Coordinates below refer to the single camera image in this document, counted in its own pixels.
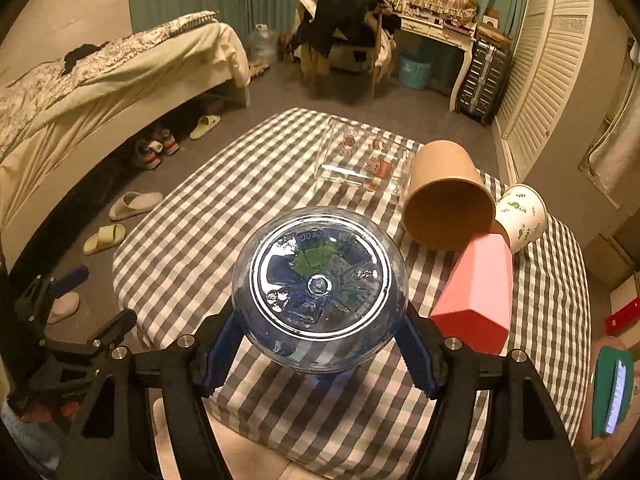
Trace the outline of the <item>clear glass cup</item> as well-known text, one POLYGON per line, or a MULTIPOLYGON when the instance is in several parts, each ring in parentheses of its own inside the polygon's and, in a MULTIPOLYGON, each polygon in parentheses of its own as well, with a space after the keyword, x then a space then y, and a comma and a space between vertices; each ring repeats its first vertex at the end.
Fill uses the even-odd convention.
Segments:
POLYGON ((403 200, 414 156, 416 149, 396 136, 331 116, 321 128, 314 160, 314 188, 346 184, 403 200))

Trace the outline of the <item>red white sneaker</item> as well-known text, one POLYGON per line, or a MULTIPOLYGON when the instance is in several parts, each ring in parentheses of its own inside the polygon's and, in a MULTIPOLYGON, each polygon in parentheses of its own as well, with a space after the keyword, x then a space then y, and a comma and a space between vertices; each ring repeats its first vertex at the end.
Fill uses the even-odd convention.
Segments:
POLYGON ((168 128, 157 126, 152 133, 152 140, 157 153, 170 156, 179 151, 179 144, 168 128))
POLYGON ((132 155, 132 163, 135 167, 144 170, 154 170, 160 163, 160 154, 163 151, 163 144, 152 140, 137 140, 134 144, 134 154, 132 155))

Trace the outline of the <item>hanging white towel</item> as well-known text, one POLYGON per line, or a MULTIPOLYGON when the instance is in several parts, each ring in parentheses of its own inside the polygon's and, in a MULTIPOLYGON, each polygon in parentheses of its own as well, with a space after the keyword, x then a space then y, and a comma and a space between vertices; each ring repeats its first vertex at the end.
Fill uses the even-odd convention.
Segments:
POLYGON ((631 73, 620 106, 580 165, 582 172, 617 208, 639 203, 639 44, 629 49, 631 73))

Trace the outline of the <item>white floral paper cup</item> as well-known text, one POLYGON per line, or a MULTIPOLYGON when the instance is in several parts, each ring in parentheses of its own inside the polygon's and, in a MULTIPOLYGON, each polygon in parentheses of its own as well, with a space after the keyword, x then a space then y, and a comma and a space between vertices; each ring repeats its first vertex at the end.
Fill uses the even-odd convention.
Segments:
POLYGON ((548 226, 548 211, 536 190, 517 184, 496 203, 495 220, 506 234, 512 254, 516 254, 542 237, 548 226))

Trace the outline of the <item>blue laundry basket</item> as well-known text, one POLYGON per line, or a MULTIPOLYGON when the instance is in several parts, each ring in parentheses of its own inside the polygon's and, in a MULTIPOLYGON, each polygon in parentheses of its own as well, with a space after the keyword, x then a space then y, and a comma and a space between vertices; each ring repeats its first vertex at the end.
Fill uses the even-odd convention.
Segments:
POLYGON ((424 90, 432 73, 432 63, 417 61, 408 55, 401 55, 399 61, 399 80, 412 90, 424 90))

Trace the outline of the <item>large clear water jug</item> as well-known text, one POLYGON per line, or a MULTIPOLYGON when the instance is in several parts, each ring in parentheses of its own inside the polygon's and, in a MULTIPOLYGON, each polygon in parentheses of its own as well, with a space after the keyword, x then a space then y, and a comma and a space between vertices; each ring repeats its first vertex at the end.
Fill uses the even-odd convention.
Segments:
POLYGON ((256 24, 248 40, 253 63, 273 64, 278 60, 278 33, 267 24, 256 24))

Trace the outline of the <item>green slipper under bed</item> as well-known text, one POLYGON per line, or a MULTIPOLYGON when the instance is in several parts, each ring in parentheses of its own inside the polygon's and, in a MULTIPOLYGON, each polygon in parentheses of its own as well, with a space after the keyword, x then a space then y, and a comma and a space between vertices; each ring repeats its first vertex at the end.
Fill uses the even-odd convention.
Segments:
POLYGON ((206 136, 209 131, 216 128, 221 122, 221 117, 216 114, 201 116, 198 123, 189 134, 189 138, 192 141, 200 140, 203 136, 206 136))

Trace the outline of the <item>green cased smartphone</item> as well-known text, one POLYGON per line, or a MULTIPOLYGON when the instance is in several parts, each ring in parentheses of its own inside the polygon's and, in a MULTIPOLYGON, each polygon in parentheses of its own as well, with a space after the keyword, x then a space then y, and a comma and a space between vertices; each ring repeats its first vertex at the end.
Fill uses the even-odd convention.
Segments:
POLYGON ((593 376, 591 437, 612 436, 628 413, 634 361, 628 350, 602 347, 593 376))

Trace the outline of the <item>pink hexagonal cup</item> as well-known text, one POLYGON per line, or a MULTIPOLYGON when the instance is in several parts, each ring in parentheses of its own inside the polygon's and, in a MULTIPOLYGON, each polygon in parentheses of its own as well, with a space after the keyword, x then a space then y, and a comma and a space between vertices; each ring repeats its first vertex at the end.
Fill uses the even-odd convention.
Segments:
POLYGON ((513 294, 512 254, 499 234, 475 237, 458 258, 430 319, 445 337, 498 356, 508 339, 513 294))

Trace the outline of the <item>black striped suitcase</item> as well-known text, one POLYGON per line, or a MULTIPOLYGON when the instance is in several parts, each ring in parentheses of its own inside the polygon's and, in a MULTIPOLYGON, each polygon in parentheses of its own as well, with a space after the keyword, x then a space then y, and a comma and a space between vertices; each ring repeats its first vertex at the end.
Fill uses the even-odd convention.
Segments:
POLYGON ((472 62, 457 96, 456 110, 489 125, 500 105, 512 55, 478 40, 472 62))

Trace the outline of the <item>chair piled with clothes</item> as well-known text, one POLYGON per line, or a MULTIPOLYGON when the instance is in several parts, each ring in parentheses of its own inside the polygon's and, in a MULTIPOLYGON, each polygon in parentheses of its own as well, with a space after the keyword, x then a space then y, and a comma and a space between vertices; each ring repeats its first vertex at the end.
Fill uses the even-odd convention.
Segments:
POLYGON ((303 75, 314 81, 329 73, 331 52, 344 48, 369 65, 370 92, 392 71, 400 18, 386 0, 297 0, 299 23, 284 50, 299 58, 303 75))

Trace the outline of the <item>white slipper near gripper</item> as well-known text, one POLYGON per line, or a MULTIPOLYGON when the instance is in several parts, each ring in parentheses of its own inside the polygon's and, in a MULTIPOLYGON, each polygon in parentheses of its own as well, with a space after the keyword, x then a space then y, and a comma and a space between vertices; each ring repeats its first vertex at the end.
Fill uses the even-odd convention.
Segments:
POLYGON ((78 311, 79 305, 80 296, 78 292, 66 292, 65 295, 56 298, 52 304, 48 324, 53 325, 70 318, 78 311))

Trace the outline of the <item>red bottle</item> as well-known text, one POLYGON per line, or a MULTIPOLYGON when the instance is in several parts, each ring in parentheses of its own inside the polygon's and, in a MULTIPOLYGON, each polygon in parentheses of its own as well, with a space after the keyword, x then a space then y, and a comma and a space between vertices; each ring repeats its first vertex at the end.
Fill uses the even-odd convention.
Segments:
POLYGON ((620 308, 605 319, 605 331, 610 336, 615 336, 628 330, 639 319, 640 298, 634 298, 625 307, 620 308))

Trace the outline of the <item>white desk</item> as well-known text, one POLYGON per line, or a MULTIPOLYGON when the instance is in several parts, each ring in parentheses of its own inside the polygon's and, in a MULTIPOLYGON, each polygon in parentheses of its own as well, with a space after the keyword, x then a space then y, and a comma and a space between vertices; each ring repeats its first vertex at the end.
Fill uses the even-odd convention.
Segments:
POLYGON ((472 64, 473 47, 475 44, 475 27, 460 28, 452 26, 446 22, 442 22, 442 24, 434 24, 433 22, 429 22, 423 18, 418 18, 417 16, 402 12, 398 13, 398 16, 401 20, 400 29, 404 32, 410 32, 410 34, 431 39, 439 42, 440 44, 446 44, 449 47, 457 48, 463 52, 463 61, 449 96, 448 110, 450 110, 450 112, 454 112, 457 107, 459 91, 462 87, 466 73, 472 64))

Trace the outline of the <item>blue plastic water bottle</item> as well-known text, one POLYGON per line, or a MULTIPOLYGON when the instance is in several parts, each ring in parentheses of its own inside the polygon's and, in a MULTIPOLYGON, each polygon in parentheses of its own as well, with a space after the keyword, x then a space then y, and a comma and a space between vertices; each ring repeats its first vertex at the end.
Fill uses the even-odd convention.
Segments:
POLYGON ((399 330, 408 273, 386 232, 337 207, 282 212, 246 241, 232 270, 234 316, 283 367, 338 374, 372 359, 399 330))

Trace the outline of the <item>white louvered closet door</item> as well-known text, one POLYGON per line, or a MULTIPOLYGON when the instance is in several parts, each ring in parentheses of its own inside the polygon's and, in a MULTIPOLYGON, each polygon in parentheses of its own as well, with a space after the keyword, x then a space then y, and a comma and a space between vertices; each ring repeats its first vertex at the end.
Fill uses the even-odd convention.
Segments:
POLYGON ((511 183, 542 154, 574 89, 590 34, 594 0, 527 0, 496 115, 511 183))

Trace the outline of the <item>brown paper cup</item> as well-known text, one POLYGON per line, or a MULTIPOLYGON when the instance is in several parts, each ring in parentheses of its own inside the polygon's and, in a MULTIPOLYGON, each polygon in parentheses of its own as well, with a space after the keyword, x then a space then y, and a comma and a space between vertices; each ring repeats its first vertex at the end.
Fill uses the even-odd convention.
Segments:
POLYGON ((460 252, 490 230, 494 215, 495 200, 462 145, 436 140, 416 152, 401 215, 414 242, 460 252))

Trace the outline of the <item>bed with beige bedding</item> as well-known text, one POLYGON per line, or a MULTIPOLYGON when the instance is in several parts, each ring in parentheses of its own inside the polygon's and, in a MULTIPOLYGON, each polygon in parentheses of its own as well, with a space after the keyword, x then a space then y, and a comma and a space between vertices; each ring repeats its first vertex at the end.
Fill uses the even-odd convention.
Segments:
POLYGON ((1 246, 8 263, 76 183, 149 122, 250 68, 215 12, 80 47, 1 88, 1 246))

